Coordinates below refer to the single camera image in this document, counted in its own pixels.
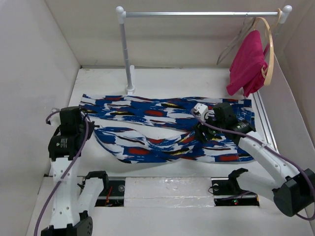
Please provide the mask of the blue white red patterned trousers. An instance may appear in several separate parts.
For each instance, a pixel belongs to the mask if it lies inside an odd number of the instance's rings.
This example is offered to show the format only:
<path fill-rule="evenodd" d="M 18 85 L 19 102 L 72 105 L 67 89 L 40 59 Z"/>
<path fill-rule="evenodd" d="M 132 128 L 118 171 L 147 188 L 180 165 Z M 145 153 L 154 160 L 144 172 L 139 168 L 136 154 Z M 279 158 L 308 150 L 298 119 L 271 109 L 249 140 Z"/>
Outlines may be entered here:
<path fill-rule="evenodd" d="M 145 98 L 127 95 L 83 94 L 80 107 L 96 122 L 98 144 L 119 161 L 128 164 L 167 163 L 179 159 L 203 163 L 251 162 L 253 157 L 223 134 L 206 142 L 196 139 L 198 121 L 191 114 L 197 104 L 231 105 L 237 119 L 255 124 L 249 99 L 206 97 Z"/>

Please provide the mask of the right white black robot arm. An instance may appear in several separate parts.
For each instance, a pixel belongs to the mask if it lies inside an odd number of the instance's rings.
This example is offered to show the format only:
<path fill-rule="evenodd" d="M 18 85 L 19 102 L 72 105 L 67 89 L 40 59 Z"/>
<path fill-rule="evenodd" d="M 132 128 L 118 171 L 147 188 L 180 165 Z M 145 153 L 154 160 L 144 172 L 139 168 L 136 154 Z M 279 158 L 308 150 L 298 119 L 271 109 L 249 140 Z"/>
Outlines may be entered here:
<path fill-rule="evenodd" d="M 271 148 L 248 121 L 237 119 L 229 103 L 219 103 L 213 111 L 214 115 L 209 115 L 208 106 L 202 103 L 192 108 L 191 113 L 198 121 L 194 127 L 197 138 L 205 142 L 222 133 L 271 176 L 264 178 L 239 168 L 228 175 L 230 192 L 250 191 L 261 195 L 273 201 L 288 217 L 298 216 L 301 210 L 315 202 L 315 174 L 311 169 L 302 170 Z"/>

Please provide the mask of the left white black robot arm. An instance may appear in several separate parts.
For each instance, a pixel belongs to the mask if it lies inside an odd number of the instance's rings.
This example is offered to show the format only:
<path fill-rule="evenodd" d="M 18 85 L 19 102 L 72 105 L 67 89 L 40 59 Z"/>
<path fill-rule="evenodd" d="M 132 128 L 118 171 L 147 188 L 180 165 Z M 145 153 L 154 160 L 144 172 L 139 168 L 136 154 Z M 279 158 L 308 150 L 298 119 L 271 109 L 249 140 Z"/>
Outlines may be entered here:
<path fill-rule="evenodd" d="M 109 189 L 105 171 L 89 172 L 83 188 L 78 189 L 77 172 L 87 140 L 96 127 L 80 107 L 66 107 L 52 112 L 46 119 L 59 115 L 59 125 L 48 145 L 54 188 L 37 219 L 34 235 L 90 236 L 93 233 L 91 214 L 99 195 Z"/>

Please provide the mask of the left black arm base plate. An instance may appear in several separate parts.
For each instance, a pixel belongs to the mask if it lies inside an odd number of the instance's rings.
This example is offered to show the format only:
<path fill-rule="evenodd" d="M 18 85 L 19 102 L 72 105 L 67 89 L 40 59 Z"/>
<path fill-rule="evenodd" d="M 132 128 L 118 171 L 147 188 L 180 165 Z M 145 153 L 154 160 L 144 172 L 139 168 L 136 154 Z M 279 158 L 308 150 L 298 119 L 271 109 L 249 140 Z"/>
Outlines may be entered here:
<path fill-rule="evenodd" d="M 123 207 L 125 196 L 125 179 L 110 179 L 109 186 L 103 190 L 97 201 L 96 207 Z"/>

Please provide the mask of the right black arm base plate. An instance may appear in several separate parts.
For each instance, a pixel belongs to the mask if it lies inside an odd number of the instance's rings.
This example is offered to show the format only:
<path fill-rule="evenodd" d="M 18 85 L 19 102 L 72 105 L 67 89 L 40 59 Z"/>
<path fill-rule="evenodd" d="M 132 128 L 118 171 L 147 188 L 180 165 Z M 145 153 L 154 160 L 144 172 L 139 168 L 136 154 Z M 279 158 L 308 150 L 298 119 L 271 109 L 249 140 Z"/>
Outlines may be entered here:
<path fill-rule="evenodd" d="M 255 193 L 241 190 L 227 177 L 212 177 L 208 192 L 213 195 L 216 207 L 260 206 Z"/>

